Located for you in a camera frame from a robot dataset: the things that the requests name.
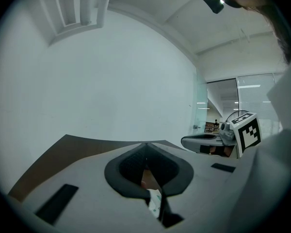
ceiling light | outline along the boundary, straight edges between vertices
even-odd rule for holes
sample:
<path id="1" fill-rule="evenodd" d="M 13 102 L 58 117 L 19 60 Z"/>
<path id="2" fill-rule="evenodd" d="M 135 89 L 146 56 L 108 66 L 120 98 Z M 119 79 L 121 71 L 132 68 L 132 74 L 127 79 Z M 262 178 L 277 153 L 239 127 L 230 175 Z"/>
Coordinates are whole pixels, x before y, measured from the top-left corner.
<path id="1" fill-rule="evenodd" d="M 254 88 L 254 87 L 260 87 L 260 84 L 255 84 L 255 85 L 243 85 L 243 86 L 239 86 L 239 89 L 242 88 Z"/>

person in background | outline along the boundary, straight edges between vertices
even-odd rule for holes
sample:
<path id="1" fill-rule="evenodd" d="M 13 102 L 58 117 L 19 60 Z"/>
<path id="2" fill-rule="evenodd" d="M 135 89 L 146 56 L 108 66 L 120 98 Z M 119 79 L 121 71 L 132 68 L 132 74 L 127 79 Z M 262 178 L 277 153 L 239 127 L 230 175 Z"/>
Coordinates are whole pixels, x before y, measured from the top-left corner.
<path id="1" fill-rule="evenodd" d="M 279 16 L 275 4 L 271 0 L 223 0 L 234 8 L 244 8 L 262 14 L 274 30 L 278 44 L 283 51 L 286 63 L 291 62 L 291 37 L 284 22 Z"/>

dark hair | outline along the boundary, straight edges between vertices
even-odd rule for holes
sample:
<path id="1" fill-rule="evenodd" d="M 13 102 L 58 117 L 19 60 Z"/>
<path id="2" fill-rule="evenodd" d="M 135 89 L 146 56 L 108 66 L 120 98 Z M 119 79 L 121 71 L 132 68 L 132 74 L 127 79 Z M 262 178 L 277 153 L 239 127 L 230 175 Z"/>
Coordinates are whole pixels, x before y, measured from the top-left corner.
<path id="1" fill-rule="evenodd" d="M 278 44 L 283 51 L 284 60 L 289 64 L 291 62 L 291 37 L 276 7 L 270 4 L 253 8 L 243 8 L 246 10 L 256 11 L 266 18 L 274 30 Z"/>

